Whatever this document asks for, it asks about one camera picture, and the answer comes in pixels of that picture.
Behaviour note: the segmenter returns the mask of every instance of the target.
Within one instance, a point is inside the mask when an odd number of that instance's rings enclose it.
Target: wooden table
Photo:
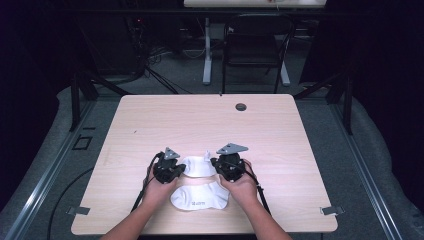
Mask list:
[[[243,103],[245,111],[235,106]],[[249,148],[275,220],[288,232],[331,232],[334,216],[295,102],[290,95],[139,95],[122,98],[97,160],[72,232],[104,234],[125,218],[141,190],[154,155],[170,147],[181,155],[212,157],[227,143]],[[180,177],[179,184],[216,180]],[[168,201],[143,234],[252,233],[230,197],[223,210],[181,211]]]
[[[184,0],[185,7],[323,8],[327,0]]]

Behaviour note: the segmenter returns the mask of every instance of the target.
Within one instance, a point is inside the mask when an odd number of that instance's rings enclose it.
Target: metal rail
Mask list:
[[[88,117],[89,113],[93,110],[94,105],[95,102],[87,101],[87,104],[85,105],[81,114],[82,123]],[[56,159],[50,164],[50,166],[47,168],[40,181],[38,182],[37,186],[34,188],[34,191],[28,198],[28,201],[26,202],[24,208],[22,209],[21,213],[18,215],[8,234],[6,235],[6,240],[24,238],[26,231],[31,225],[32,220],[36,216],[38,210],[41,207],[41,204],[43,204],[44,199],[46,198],[60,170],[62,169],[62,166],[66,161],[67,153],[72,147],[72,143],[75,142],[75,140],[78,138],[79,131],[81,130],[81,128],[82,124],[79,124],[76,128],[76,131],[68,133],[68,136],[65,138],[62,146],[60,147]]]
[[[355,139],[352,135],[349,135],[344,128],[343,122],[341,120],[342,113],[336,104],[329,105],[331,112],[343,133],[346,142],[349,144],[350,149],[352,150],[352,154],[355,159],[355,167],[358,171],[359,178],[361,179],[365,191],[370,198],[371,204],[374,207],[375,213],[377,214],[378,219],[380,220],[381,226],[387,236],[387,239],[390,240],[402,240],[402,236],[390,214],[389,209],[387,208],[386,202],[381,195],[380,191],[374,179],[368,169],[368,166],[355,142]]]

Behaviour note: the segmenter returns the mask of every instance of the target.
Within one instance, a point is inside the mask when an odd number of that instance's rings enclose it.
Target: white cloth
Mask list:
[[[210,177],[216,174],[209,152],[204,157],[186,157],[181,163],[186,165],[184,174],[189,177]]]
[[[181,186],[171,195],[171,203],[182,210],[207,208],[223,209],[227,206],[230,192],[217,182],[203,185]]]

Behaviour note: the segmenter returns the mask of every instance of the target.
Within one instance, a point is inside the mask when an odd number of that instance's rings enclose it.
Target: black device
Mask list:
[[[177,165],[178,157],[180,155],[170,148],[166,148],[165,153],[161,152],[158,162],[153,166],[153,175],[160,183],[170,183],[184,172],[186,165]]]
[[[218,159],[211,158],[212,166],[227,181],[237,181],[246,172],[244,160],[240,158],[238,152],[246,150],[248,150],[247,147],[229,143],[216,152],[221,154]]]
[[[252,173],[246,171],[246,164],[249,164],[244,162],[244,160],[241,159],[240,155],[238,154],[239,152],[246,150],[248,150],[247,147],[243,147],[234,143],[228,143],[223,148],[216,151],[217,154],[220,154],[218,159],[211,158],[212,166],[215,167],[218,174],[221,174],[229,182],[235,182],[239,180],[243,174],[249,175],[249,177],[251,177],[256,183],[256,188],[258,189],[259,196],[261,197],[262,205],[264,206],[265,210],[271,214],[265,199],[265,195],[263,193],[264,189],[259,184],[258,179],[256,179],[256,175],[253,173],[252,167],[249,166]]]
[[[141,199],[144,195],[144,190],[146,189],[147,185],[150,183],[150,170],[153,167],[153,176],[162,184],[170,183],[174,178],[179,177],[181,173],[184,172],[186,165],[180,164],[177,165],[177,158],[179,158],[180,155],[178,155],[176,152],[172,151],[170,148],[166,148],[165,152],[159,152],[155,155],[155,157],[150,162],[149,167],[147,168],[147,175],[146,178],[143,181],[143,188],[140,191],[140,194],[138,195],[137,199],[135,200],[134,206],[131,209],[131,212],[134,211],[138,204],[140,203]]]

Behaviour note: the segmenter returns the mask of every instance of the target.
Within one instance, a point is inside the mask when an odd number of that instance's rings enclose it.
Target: table leg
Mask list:
[[[281,81],[283,82],[283,86],[290,86],[289,74],[287,73],[286,64],[283,62],[283,67],[281,68]]]
[[[205,67],[203,69],[203,84],[211,84],[212,58],[211,58],[211,39],[209,18],[205,21]]]

